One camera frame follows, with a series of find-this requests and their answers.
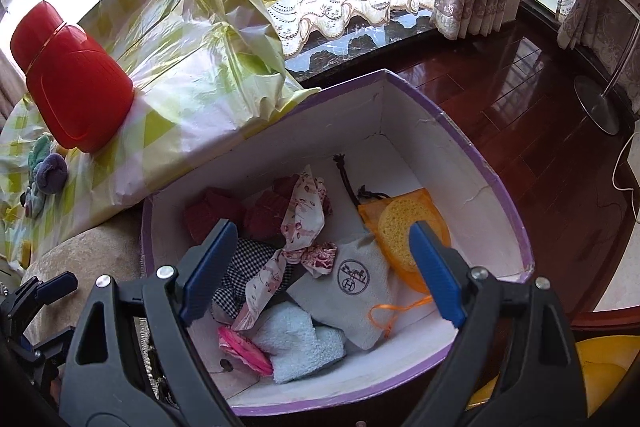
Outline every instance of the wooden floor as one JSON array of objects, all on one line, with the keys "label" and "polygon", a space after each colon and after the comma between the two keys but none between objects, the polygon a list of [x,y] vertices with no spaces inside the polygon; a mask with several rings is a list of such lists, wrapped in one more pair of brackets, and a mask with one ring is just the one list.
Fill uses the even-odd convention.
[{"label": "wooden floor", "polygon": [[[495,169],[522,217],[536,274],[545,275],[571,317],[591,311],[613,276],[633,226],[611,173],[628,125],[607,136],[583,112],[569,52],[517,22],[488,38],[442,42],[372,60],[359,71],[398,72],[458,124]],[[506,340],[506,327],[497,345]],[[500,349],[484,377],[495,376]],[[287,417],[243,419],[247,425],[400,425],[433,374],[382,396]]]}]

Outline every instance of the red bottle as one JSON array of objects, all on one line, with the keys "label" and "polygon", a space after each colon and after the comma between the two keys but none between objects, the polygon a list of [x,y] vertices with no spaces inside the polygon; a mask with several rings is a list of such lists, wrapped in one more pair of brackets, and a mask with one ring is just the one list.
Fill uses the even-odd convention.
[{"label": "red bottle", "polygon": [[133,83],[85,31],[41,1],[16,26],[11,52],[49,131],[67,149],[96,152],[133,102]]}]

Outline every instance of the marble windowsill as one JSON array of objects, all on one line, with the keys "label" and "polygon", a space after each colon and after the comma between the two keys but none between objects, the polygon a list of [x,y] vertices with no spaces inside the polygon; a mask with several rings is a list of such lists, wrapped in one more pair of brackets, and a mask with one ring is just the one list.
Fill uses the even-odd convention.
[{"label": "marble windowsill", "polygon": [[427,9],[417,14],[396,10],[388,23],[371,26],[362,17],[355,16],[337,39],[329,40],[319,32],[312,33],[302,51],[286,59],[285,65],[297,81],[304,82],[352,58],[430,30],[430,18],[431,11]]}]

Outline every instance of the gray pouch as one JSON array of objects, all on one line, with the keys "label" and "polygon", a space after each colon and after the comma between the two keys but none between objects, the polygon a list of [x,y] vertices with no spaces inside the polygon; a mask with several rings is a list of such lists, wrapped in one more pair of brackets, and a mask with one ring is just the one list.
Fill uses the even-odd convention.
[{"label": "gray pouch", "polygon": [[[314,279],[306,273],[287,294],[315,321],[342,330],[361,349],[370,349],[383,330],[369,320],[377,304],[396,304],[399,279],[382,255],[373,234],[337,243],[334,269]],[[386,324],[393,311],[376,309],[378,324]]]}]

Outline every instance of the yellow-green plastic bag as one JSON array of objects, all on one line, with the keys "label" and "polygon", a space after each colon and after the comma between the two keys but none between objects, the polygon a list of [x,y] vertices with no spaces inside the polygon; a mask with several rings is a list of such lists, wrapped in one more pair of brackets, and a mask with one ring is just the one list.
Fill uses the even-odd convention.
[{"label": "yellow-green plastic bag", "polygon": [[284,67],[266,5],[276,0],[102,0],[79,22],[133,80],[116,136],[66,161],[62,193],[36,219],[20,194],[27,155],[46,126],[29,95],[0,135],[0,253],[32,259],[99,225],[276,121],[317,89]]}]

